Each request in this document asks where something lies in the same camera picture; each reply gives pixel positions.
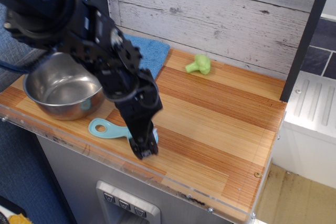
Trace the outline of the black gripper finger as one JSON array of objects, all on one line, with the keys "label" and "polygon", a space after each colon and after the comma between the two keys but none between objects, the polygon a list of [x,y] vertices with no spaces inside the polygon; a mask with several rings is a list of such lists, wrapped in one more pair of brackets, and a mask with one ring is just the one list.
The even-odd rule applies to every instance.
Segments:
[{"label": "black gripper finger", "polygon": [[143,159],[145,157],[158,154],[158,140],[158,135],[156,133],[151,133],[146,144],[137,144],[132,137],[128,139],[128,142],[134,155],[138,159]]}]

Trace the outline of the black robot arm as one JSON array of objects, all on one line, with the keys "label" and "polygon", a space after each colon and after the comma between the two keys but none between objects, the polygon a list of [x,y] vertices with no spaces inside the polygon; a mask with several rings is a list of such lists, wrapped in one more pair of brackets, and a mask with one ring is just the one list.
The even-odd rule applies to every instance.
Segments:
[{"label": "black robot arm", "polygon": [[115,22],[87,0],[1,0],[7,8],[4,28],[19,42],[44,50],[36,60],[1,67],[31,73],[55,52],[63,52],[98,78],[131,133],[139,159],[157,154],[152,117],[161,110],[158,87],[142,55]]}]

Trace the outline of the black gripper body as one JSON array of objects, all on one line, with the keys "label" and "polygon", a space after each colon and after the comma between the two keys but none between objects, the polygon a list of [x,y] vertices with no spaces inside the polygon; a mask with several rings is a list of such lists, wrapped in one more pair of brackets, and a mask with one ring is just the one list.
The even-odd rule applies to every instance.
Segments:
[{"label": "black gripper body", "polygon": [[146,143],[153,129],[152,117],[162,108],[159,90],[149,69],[137,72],[138,86],[123,100],[115,102],[121,117],[137,143]]}]

